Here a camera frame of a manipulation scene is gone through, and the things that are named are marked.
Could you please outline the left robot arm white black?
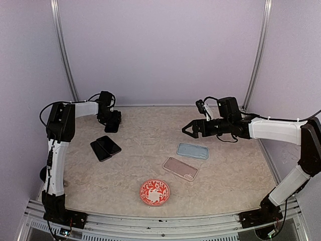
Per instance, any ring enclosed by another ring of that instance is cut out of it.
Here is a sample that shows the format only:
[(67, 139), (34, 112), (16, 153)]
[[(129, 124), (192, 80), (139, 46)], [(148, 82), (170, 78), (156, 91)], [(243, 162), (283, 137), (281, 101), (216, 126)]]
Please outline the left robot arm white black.
[(114, 94), (102, 91), (85, 101), (56, 101), (48, 105), (51, 111), (47, 122), (42, 123), (48, 138), (45, 189), (42, 191), (45, 220), (73, 227), (84, 225), (86, 213), (71, 211), (65, 207), (65, 156), (75, 136), (76, 118), (94, 115), (100, 124), (115, 128), (121, 120), (121, 113), (113, 109), (115, 103)]

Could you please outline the black phone case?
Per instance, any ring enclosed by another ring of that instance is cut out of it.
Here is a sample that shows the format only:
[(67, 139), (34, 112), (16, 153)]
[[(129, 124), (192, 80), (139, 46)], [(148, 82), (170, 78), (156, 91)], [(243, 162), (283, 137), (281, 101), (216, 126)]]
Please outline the black phone case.
[(107, 123), (104, 131), (106, 133), (117, 133), (119, 129), (119, 123), (117, 122), (112, 122), (112, 123)]

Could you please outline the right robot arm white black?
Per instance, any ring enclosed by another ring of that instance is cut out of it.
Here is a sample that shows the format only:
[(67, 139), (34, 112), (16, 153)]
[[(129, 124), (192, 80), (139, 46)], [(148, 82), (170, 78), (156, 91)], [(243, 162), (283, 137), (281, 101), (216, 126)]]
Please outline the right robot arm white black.
[(217, 99), (219, 118), (214, 118), (205, 99), (196, 101), (204, 119), (195, 119), (182, 132), (197, 139), (199, 136), (219, 138), (230, 134), (234, 140), (256, 139), (262, 143), (276, 171), (290, 158), (295, 162), (283, 179), (260, 202), (258, 209), (239, 213), (243, 228), (272, 223), (285, 218), (281, 205), (299, 193), (309, 180), (320, 173), (320, 121), (314, 114), (306, 119), (281, 119), (244, 113), (235, 97)]

